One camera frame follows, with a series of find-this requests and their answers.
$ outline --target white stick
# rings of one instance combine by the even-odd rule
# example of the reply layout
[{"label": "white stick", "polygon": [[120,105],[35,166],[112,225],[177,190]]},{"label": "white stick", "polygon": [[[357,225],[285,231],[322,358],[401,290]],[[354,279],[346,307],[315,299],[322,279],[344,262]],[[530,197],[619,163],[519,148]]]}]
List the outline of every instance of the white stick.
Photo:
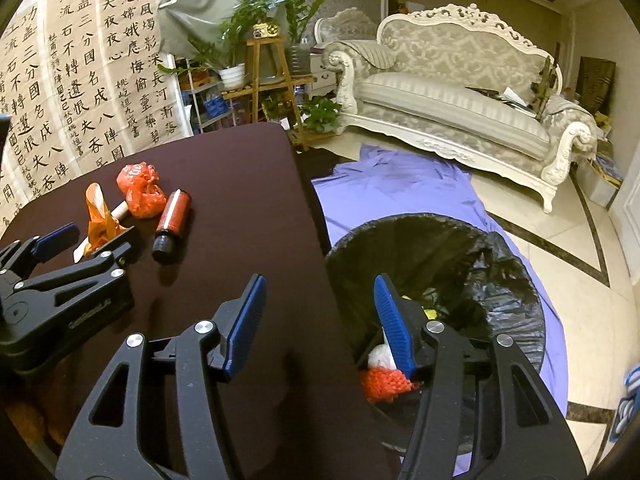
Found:
[{"label": "white stick", "polygon": [[[127,207],[127,202],[123,200],[120,204],[118,204],[117,208],[111,211],[111,216],[113,216],[116,220],[122,220],[129,213],[129,208]],[[80,259],[84,256],[84,248],[88,245],[89,238],[85,238],[84,241],[76,247],[74,251],[74,262],[78,263]]]}]

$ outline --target tile floor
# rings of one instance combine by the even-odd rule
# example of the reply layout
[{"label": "tile floor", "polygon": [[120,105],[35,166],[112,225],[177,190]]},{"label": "tile floor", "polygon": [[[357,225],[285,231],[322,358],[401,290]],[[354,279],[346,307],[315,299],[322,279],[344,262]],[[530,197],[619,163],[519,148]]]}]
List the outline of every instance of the tile floor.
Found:
[{"label": "tile floor", "polygon": [[[399,140],[360,128],[348,129],[318,146],[358,159],[363,142],[418,151]],[[640,361],[640,332],[629,273],[607,211],[587,200],[602,246],[605,270],[600,267],[596,242],[571,180],[559,187],[551,214],[542,211],[542,199],[535,192],[500,176],[474,172],[472,184],[488,212],[608,274],[610,286],[533,243],[513,237],[523,255],[530,259],[564,325],[569,401],[604,408],[600,411],[610,418],[612,412],[608,410],[616,409],[624,393],[622,380],[626,371]],[[611,448],[604,442],[607,424],[570,420],[569,425],[589,470]]]}]

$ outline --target bottle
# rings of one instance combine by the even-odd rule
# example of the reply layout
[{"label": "bottle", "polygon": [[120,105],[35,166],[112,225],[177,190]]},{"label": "bottle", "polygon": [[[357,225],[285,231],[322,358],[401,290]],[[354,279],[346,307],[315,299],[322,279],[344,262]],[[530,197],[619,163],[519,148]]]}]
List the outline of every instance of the bottle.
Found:
[{"label": "bottle", "polygon": [[167,200],[151,253],[159,264],[171,265],[178,259],[190,205],[191,195],[181,189],[176,189]]}]

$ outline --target black bottle cap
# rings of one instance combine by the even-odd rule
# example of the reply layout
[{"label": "black bottle cap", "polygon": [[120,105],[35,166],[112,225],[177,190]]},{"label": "black bottle cap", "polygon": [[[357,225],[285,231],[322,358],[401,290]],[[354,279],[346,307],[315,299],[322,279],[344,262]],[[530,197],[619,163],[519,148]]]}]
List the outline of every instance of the black bottle cap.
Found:
[{"label": "black bottle cap", "polygon": [[151,252],[153,259],[160,265],[171,265],[178,257],[178,245],[169,235],[158,235]]}]

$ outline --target black garbage bag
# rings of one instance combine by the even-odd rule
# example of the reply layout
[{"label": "black garbage bag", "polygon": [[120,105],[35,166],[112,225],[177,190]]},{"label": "black garbage bag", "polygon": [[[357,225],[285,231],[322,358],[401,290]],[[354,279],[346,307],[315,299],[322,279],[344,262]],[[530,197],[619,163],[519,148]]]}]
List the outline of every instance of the black garbage bag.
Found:
[{"label": "black garbage bag", "polygon": [[[390,216],[350,231],[327,254],[325,263],[360,369],[366,369],[371,349],[383,343],[373,303],[373,282],[382,272],[390,276],[400,296],[436,310],[440,321],[462,335],[508,334],[537,371],[542,367],[542,304],[527,269],[498,233],[437,214]],[[420,393],[374,407],[383,445],[406,450]],[[465,381],[460,453],[470,451],[474,397],[474,382]]]}]

